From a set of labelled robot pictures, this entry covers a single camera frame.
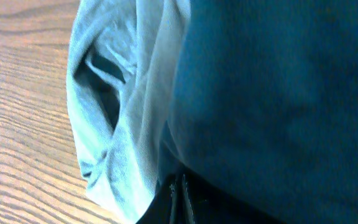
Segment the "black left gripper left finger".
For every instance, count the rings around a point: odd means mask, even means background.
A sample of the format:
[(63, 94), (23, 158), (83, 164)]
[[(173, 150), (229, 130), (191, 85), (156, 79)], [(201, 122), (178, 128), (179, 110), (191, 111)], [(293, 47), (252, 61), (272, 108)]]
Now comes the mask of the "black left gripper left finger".
[(136, 224), (176, 224), (177, 188), (177, 181), (174, 175), (165, 179), (147, 211)]

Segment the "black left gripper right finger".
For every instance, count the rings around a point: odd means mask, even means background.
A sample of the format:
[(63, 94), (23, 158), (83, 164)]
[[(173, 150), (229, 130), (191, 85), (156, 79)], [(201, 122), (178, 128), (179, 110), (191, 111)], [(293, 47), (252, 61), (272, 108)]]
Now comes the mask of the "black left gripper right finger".
[(247, 203), (238, 201), (190, 171), (178, 178), (178, 222), (182, 224), (283, 224)]

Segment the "dark blue denim shorts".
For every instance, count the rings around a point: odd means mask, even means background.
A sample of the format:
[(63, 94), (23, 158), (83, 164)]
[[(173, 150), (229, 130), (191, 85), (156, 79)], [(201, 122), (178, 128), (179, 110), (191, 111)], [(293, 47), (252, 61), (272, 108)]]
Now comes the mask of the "dark blue denim shorts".
[(358, 0), (191, 1), (159, 172), (284, 223), (358, 223)]

